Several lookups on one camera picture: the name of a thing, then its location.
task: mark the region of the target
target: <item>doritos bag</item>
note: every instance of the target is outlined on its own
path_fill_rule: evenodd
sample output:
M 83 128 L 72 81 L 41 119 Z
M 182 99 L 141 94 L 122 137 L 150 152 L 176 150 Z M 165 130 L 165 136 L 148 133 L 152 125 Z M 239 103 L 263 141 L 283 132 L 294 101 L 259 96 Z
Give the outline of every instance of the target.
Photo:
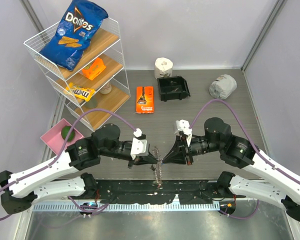
M 72 0 L 55 36 L 40 51 L 47 59 L 72 71 L 90 45 L 107 12 L 88 0 Z

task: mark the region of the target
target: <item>pink box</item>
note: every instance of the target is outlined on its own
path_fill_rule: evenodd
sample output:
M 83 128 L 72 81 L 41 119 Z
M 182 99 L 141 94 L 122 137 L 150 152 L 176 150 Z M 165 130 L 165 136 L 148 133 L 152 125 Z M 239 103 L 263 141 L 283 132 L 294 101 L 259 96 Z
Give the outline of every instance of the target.
M 64 144 L 65 140 L 61 136 L 61 130 L 65 126 L 71 126 L 71 124 L 67 120 L 62 118 L 56 125 L 54 125 L 49 131 L 47 131 L 40 137 L 41 140 L 44 141 L 44 143 L 47 144 L 55 154 L 59 153 L 62 144 Z M 84 138 L 84 136 L 75 128 L 74 132 L 74 139 L 66 143 L 65 149 L 67 148 L 67 146 L 74 144 L 77 140 Z

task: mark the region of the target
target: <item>wire shelf rack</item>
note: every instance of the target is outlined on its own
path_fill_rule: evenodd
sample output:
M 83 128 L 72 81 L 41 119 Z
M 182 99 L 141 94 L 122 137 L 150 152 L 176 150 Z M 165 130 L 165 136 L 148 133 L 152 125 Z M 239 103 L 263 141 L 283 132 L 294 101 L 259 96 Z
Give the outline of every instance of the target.
M 47 45 L 50 42 L 50 40 L 55 36 L 58 25 L 59 22 L 48 27 L 47 29 L 38 33 L 37 35 L 29 38 L 24 42 L 24 45 L 30 53 L 30 55 L 33 57 L 33 59 L 37 62 L 38 66 L 40 67 L 50 84 L 53 86 L 55 91 L 58 93 L 58 95 L 60 97 L 66 97 L 66 99 L 69 101 L 65 101 L 64 104 L 66 105 L 70 113 L 76 118 L 78 118 L 79 115 L 81 115 L 85 112 L 85 110 L 87 110 L 85 108 L 86 102 L 84 100 L 76 98 L 75 94 L 71 90 L 66 90 L 66 87 L 69 87 L 70 82 L 73 82 L 75 85 L 80 85 L 82 87 L 87 88 L 92 86 L 92 88 L 94 88 L 95 90 L 94 95 L 96 95 L 99 92 L 99 90 L 102 87 L 104 87 L 107 83 L 111 83 L 113 86 L 115 86 L 116 93 L 119 93 L 120 96 L 123 97 L 122 101 L 120 102 L 122 104 L 125 103 L 131 95 L 129 90 L 128 76 L 123 54 L 119 23 L 111 18 L 106 18 L 103 20 L 100 29 L 98 29 L 97 33 L 94 36 L 95 39 L 98 38 L 97 40 L 95 40 L 96 44 L 98 43 L 97 46 L 92 46 L 93 41 L 91 41 L 91 47 L 87 48 L 86 50 L 93 51 L 93 54 L 90 54 L 89 58 L 87 59 L 84 59 L 85 54 L 83 54 L 81 61 L 78 63 L 79 67 L 76 67 L 72 72 L 66 70 L 63 67 L 58 66 L 57 64 L 40 54 L 40 51 L 43 49 L 43 47 Z M 93 80 L 95 81 L 95 83 L 92 84 L 91 82 L 89 82 L 89 79 L 85 79 L 85 77 L 83 77 L 80 74 L 80 71 L 86 65 L 93 62 L 97 57 L 106 58 L 108 62 L 111 61 L 111 65 L 115 66 L 115 68 L 109 70 L 109 67 L 107 69 L 107 65 L 105 64 L 108 72 L 104 73 L 102 77 L 96 77 Z M 118 79 L 114 79 L 114 77 L 120 72 L 120 77 Z M 105 104 L 105 101 L 106 100 L 102 100 L 103 106 L 107 106 L 107 104 Z M 108 110 L 115 112 L 120 107 L 121 105 L 115 107 L 111 106 L 111 109 Z M 91 131 L 96 130 L 96 126 L 99 124 L 92 124 L 89 119 L 91 120 L 92 118 L 85 116 L 81 119 L 81 122 L 85 126 L 87 126 Z

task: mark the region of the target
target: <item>green ball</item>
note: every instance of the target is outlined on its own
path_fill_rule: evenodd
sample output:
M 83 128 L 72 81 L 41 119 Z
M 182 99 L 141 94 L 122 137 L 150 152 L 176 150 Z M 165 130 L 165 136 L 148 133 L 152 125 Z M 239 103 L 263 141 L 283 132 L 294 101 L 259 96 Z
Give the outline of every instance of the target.
M 64 128 L 62 128 L 61 137 L 63 138 L 63 140 L 66 139 L 66 136 L 68 135 L 70 128 L 71 126 L 65 126 Z M 67 142 L 71 142 L 75 138 L 75 135 L 76 135 L 75 130 L 72 130 Z

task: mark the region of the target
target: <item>orange box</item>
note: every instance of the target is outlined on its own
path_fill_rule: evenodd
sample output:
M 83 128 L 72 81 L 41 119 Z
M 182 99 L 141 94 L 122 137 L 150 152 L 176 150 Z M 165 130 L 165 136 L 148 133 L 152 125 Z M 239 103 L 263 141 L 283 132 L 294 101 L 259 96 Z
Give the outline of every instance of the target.
M 154 87 L 137 86 L 135 105 L 137 114 L 153 114 L 155 112 Z
M 95 79 L 103 70 L 105 70 L 106 66 L 104 61 L 101 58 L 97 57 L 92 63 L 89 63 L 81 70 L 81 74 L 85 76 L 89 80 Z

